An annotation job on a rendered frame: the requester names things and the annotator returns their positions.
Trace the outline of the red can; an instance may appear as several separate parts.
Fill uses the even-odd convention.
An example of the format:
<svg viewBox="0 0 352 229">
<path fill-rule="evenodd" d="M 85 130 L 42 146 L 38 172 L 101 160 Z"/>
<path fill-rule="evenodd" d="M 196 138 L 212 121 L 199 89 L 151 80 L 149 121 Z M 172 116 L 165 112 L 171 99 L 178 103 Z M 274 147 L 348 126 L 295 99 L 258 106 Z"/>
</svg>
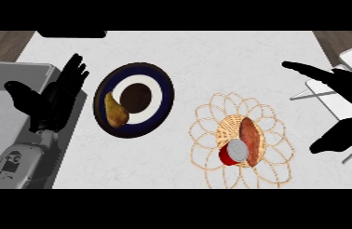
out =
<svg viewBox="0 0 352 229">
<path fill-rule="evenodd" d="M 239 139 L 231 140 L 220 152 L 221 161 L 227 166 L 243 163 L 248 159 L 248 146 Z"/>
</svg>

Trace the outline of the brown pear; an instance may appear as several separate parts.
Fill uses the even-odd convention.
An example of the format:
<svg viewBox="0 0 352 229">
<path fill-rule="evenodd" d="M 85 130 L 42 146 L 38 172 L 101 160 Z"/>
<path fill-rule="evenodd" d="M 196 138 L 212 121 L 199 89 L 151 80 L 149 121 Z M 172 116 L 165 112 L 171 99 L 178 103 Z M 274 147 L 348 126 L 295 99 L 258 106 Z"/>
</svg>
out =
<svg viewBox="0 0 352 229">
<path fill-rule="evenodd" d="M 129 121 L 129 113 L 125 106 L 114 100 L 112 93 L 106 96 L 106 110 L 109 124 L 114 128 L 120 128 Z"/>
</svg>

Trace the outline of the black flat object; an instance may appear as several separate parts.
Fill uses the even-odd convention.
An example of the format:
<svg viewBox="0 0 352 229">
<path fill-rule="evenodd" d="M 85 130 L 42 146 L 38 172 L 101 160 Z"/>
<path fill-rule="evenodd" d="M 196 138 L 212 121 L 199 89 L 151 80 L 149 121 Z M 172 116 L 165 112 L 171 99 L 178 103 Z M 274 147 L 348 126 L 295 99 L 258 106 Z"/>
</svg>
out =
<svg viewBox="0 0 352 229">
<path fill-rule="evenodd" d="M 104 38 L 107 31 L 38 31 L 46 38 Z"/>
</svg>

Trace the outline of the reddish brown sweet potato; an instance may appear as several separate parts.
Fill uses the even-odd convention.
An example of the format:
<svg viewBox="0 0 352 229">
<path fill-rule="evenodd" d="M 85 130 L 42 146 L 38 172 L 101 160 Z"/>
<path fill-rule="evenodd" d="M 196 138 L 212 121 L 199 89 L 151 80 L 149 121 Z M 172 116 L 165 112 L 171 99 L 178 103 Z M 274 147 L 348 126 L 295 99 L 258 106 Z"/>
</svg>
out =
<svg viewBox="0 0 352 229">
<path fill-rule="evenodd" d="M 261 157 L 261 132 L 249 117 L 242 122 L 240 138 L 248 147 L 248 164 L 251 167 L 255 167 Z"/>
</svg>

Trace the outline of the dark blue and white plate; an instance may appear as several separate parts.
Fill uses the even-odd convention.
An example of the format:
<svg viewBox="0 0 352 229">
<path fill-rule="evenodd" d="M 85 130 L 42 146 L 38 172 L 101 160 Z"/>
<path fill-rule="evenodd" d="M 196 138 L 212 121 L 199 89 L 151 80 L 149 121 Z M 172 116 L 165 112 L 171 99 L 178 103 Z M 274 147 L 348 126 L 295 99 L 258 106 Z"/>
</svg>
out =
<svg viewBox="0 0 352 229">
<path fill-rule="evenodd" d="M 128 122 L 116 128 L 109 121 L 107 95 L 128 110 Z M 119 138 L 147 135 L 165 122 L 175 100 L 175 89 L 163 69 L 135 62 L 106 77 L 94 97 L 95 119 L 104 131 Z"/>
</svg>

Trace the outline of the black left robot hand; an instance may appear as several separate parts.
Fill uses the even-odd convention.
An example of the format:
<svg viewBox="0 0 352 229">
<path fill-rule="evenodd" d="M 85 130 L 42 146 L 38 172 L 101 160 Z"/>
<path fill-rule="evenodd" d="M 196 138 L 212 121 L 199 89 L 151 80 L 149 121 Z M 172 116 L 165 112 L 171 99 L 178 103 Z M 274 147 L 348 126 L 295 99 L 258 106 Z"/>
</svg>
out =
<svg viewBox="0 0 352 229">
<path fill-rule="evenodd" d="M 83 57 L 75 54 L 57 81 L 49 83 L 44 93 L 38 93 L 18 81 L 9 81 L 5 84 L 14 107 L 30 116 L 33 133 L 46 129 L 58 132 L 66 127 L 88 76 Z"/>
</svg>

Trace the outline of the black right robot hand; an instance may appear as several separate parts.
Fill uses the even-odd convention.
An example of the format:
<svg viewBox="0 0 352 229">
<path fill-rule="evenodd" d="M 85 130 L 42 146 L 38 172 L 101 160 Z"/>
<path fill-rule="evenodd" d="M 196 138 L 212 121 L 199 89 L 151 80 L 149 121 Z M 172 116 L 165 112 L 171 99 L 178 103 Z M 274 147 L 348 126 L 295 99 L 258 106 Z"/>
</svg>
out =
<svg viewBox="0 0 352 229">
<path fill-rule="evenodd" d="M 332 73 L 299 62 L 285 61 L 283 67 L 322 81 L 352 103 L 352 73 L 333 68 Z M 310 146 L 313 154 L 332 151 L 344 152 L 352 146 L 352 117 L 345 118 Z"/>
</svg>

